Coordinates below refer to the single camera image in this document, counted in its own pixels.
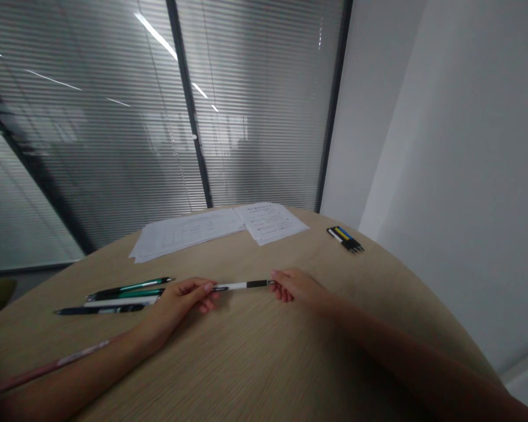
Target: window blinds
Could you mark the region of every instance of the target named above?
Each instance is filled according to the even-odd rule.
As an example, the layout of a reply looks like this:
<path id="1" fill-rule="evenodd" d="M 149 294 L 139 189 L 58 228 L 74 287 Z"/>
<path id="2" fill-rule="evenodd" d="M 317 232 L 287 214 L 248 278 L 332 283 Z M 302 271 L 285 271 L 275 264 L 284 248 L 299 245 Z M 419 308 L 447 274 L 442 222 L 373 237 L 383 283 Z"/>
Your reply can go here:
<path id="1" fill-rule="evenodd" d="M 83 253 L 0 135 L 0 270 L 69 263 Z"/>
<path id="2" fill-rule="evenodd" d="M 163 0 L 0 1 L 0 119 L 95 247 L 206 207 Z"/>
<path id="3" fill-rule="evenodd" d="M 313 209 L 343 2 L 177 2 L 214 205 Z"/>

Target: marker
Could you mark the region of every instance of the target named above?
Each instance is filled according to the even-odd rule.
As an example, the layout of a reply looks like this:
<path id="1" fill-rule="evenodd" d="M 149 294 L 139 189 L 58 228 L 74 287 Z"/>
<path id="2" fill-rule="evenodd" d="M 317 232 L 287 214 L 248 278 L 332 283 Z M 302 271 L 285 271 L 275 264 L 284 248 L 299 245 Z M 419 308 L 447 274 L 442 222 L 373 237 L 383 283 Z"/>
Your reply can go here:
<path id="1" fill-rule="evenodd" d="M 123 306 L 123 305 L 152 305 L 157 302 L 160 296 L 145 296 L 138 298 L 123 298 L 110 299 L 101 301 L 85 302 L 85 308 L 105 308 L 108 306 Z"/>
<path id="2" fill-rule="evenodd" d="M 361 252 L 364 250 L 362 248 L 362 245 L 356 241 L 352 236 L 350 236 L 348 233 L 346 233 L 343 229 L 341 229 L 338 226 L 333 227 L 333 229 L 343 238 L 345 239 L 350 246 L 356 249 L 357 252 Z"/>
<path id="3" fill-rule="evenodd" d="M 135 312 L 143 309 L 145 305 L 123 305 L 98 308 L 65 308 L 53 311 L 56 315 L 86 315 L 86 314 L 119 314 L 121 312 Z"/>
<path id="4" fill-rule="evenodd" d="M 168 283 L 169 281 L 172 281 L 172 280 L 176 280 L 176 279 L 172 277 L 155 278 L 154 280 L 148 280 L 143 283 L 132 284 L 132 285 L 123 286 L 123 287 L 115 287 L 115 288 L 108 289 L 108 290 L 102 290 L 102 291 L 93 293 L 91 295 L 88 295 L 86 296 L 86 298 L 88 299 L 91 297 L 95 297 L 97 295 L 117 294 L 117 293 L 126 292 L 130 290 L 137 290 L 143 287 L 151 287 L 151 286 L 158 285 L 158 284 Z"/>
<path id="5" fill-rule="evenodd" d="M 337 226 L 341 232 L 343 232 L 346 236 L 348 236 L 350 238 L 351 241 L 355 242 L 356 246 L 358 247 L 358 249 L 362 250 L 362 251 L 365 251 L 364 247 L 356 240 L 354 239 L 352 236 L 350 236 L 346 230 L 344 230 L 342 227 L 340 226 Z"/>
<path id="6" fill-rule="evenodd" d="M 346 248 L 346 250 L 348 252 L 350 252 L 351 254 L 354 254 L 356 253 L 352 248 L 350 248 L 350 246 L 346 243 L 345 240 L 342 240 L 334 231 L 333 229 L 327 229 L 327 232 L 332 236 L 334 237 L 336 240 L 338 240 L 340 242 L 340 244 L 342 246 L 344 246 Z"/>
<path id="7" fill-rule="evenodd" d="M 111 300 L 111 299 L 125 299 L 132 297 L 145 297 L 145 296 L 160 296 L 164 293 L 164 289 L 154 289 L 154 290 L 141 290 L 141 291 L 130 291 L 122 292 L 115 294 L 96 294 L 94 297 L 86 299 L 87 302 L 98 301 L 98 300 Z"/>
<path id="8" fill-rule="evenodd" d="M 273 284 L 273 280 L 256 280 L 247 281 L 246 283 L 231 283 L 231 284 L 218 284 L 211 291 L 225 291 L 225 290 L 237 290 L 241 288 L 252 288 L 252 287 L 264 287 L 269 284 Z"/>

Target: stack of papers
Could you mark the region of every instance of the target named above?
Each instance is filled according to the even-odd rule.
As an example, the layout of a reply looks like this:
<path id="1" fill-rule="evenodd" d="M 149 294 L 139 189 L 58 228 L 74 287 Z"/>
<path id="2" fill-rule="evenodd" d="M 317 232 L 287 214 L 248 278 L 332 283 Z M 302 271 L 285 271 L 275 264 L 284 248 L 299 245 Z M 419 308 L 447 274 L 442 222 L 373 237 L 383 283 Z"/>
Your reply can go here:
<path id="1" fill-rule="evenodd" d="M 259 202 L 234 209 L 260 246 L 309 228 L 280 204 Z"/>
<path id="2" fill-rule="evenodd" d="M 241 232 L 244 223 L 232 209 L 177 217 L 146 225 L 129 255 L 135 263 L 144 263 L 159 256 L 208 240 Z"/>

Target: hand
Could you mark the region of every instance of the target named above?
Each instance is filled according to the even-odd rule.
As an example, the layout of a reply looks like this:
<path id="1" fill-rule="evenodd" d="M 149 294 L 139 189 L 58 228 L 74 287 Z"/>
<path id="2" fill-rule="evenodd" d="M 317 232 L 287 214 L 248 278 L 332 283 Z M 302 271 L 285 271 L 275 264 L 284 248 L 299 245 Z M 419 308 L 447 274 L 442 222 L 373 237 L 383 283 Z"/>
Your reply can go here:
<path id="1" fill-rule="evenodd" d="M 273 270 L 272 280 L 275 283 L 270 285 L 270 291 L 276 293 L 278 300 L 291 302 L 297 299 L 316 312 L 319 312 L 331 297 L 330 292 L 298 268 Z"/>
<path id="2" fill-rule="evenodd" d="M 202 314 L 215 309 L 213 300 L 219 298 L 219 293 L 211 289 L 216 284 L 199 277 L 168 284 L 147 317 L 133 330 L 138 341 L 144 342 L 150 353 L 158 351 L 192 307 L 198 307 Z"/>

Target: wooden table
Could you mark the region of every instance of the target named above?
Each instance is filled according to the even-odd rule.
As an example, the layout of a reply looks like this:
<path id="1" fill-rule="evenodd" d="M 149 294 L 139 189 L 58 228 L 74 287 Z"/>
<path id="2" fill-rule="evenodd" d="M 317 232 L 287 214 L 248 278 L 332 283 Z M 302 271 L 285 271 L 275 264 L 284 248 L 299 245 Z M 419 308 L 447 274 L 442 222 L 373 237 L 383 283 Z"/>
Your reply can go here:
<path id="1" fill-rule="evenodd" d="M 300 267 L 329 290 L 500 383 L 436 296 L 377 243 L 354 256 L 325 228 L 337 222 L 290 209 L 310 230 L 259 247 L 242 232 L 134 264 L 131 234 L 70 266 L 0 312 L 0 380 L 117 335 L 132 314 L 59 317 L 86 294 L 165 275 L 220 283 Z M 267 288 L 231 291 L 219 309 L 190 313 L 169 344 L 89 405 L 79 420 L 422 420 L 431 417 L 331 323 Z"/>

